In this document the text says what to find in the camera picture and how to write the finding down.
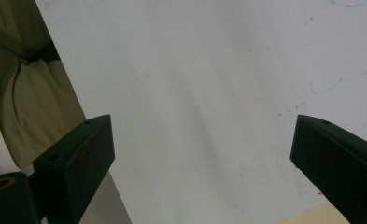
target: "beige surface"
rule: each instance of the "beige surface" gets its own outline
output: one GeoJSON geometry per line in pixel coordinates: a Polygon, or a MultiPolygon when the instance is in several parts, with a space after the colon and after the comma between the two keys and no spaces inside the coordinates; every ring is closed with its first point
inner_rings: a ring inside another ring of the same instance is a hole
{"type": "Polygon", "coordinates": [[[276,224],[347,224],[344,216],[331,204],[325,203],[297,216],[289,217],[276,224]]]}

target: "blue pen mark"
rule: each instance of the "blue pen mark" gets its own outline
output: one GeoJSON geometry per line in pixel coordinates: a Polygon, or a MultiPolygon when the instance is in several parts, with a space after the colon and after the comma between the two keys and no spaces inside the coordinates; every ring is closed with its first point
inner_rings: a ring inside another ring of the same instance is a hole
{"type": "Polygon", "coordinates": [[[331,5],[340,5],[343,7],[364,7],[367,0],[329,0],[331,5]]]}
{"type": "Polygon", "coordinates": [[[347,79],[342,79],[340,80],[340,83],[334,85],[334,86],[331,86],[329,87],[328,89],[325,89],[325,90],[322,90],[322,91],[315,91],[315,88],[314,88],[314,85],[312,84],[312,82],[309,83],[310,87],[311,87],[311,91],[314,95],[316,94],[319,94],[319,93],[323,93],[323,92],[326,92],[326,91],[331,91],[337,87],[340,87],[340,86],[343,86],[345,85],[346,83],[348,82],[352,82],[352,81],[355,81],[355,80],[358,80],[360,78],[363,78],[363,77],[366,77],[367,76],[367,72],[363,73],[363,74],[360,74],[358,76],[355,76],[355,77],[351,77],[351,78],[347,78],[347,79]]]}

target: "white table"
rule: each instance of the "white table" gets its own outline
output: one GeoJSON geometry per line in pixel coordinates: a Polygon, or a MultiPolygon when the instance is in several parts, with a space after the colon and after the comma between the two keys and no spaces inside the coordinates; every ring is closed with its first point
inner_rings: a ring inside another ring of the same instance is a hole
{"type": "Polygon", "coordinates": [[[134,224],[273,223],[325,203],[297,114],[367,140],[367,0],[36,0],[134,224]]]}

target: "wooden floor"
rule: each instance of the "wooden floor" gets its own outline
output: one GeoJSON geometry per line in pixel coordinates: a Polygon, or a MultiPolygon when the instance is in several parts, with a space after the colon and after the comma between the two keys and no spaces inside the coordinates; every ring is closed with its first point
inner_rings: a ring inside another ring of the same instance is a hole
{"type": "Polygon", "coordinates": [[[349,224],[349,222],[331,203],[325,203],[276,224],[349,224]]]}

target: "green fabric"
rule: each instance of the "green fabric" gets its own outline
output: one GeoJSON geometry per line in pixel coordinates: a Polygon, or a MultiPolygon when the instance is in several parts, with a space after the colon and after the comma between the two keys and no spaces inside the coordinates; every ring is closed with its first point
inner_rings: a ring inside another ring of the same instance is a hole
{"type": "Polygon", "coordinates": [[[0,0],[0,44],[29,58],[51,41],[35,0],[0,0]]]}
{"type": "Polygon", "coordinates": [[[61,61],[28,63],[0,46],[0,128],[19,167],[83,120],[61,61]]]}

